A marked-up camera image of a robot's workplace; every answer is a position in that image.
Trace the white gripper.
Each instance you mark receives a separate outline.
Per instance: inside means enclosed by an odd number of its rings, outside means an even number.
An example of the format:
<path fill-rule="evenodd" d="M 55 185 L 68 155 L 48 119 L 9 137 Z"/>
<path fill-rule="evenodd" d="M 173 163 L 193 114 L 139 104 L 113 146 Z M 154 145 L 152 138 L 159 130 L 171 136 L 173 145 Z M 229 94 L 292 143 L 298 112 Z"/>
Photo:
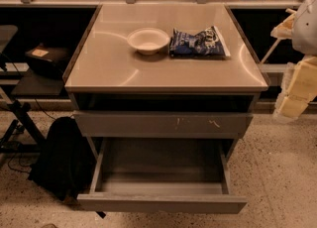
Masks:
<path fill-rule="evenodd" d="M 283 74 L 273 118 L 278 122 L 292 122 L 317 97 L 317 57 L 305 56 L 300 62 L 289 62 Z"/>

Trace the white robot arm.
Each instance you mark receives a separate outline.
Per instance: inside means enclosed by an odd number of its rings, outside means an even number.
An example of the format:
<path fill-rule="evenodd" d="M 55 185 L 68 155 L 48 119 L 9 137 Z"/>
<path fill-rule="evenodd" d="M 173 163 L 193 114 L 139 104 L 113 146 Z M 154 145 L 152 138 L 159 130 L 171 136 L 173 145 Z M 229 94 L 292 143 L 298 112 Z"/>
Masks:
<path fill-rule="evenodd" d="M 304 54 L 297 64 L 289 62 L 283 74 L 273 118 L 281 123 L 296 120 L 317 96 L 317 0 L 305 0 L 298 10 L 270 33 L 291 39 L 292 47 Z"/>

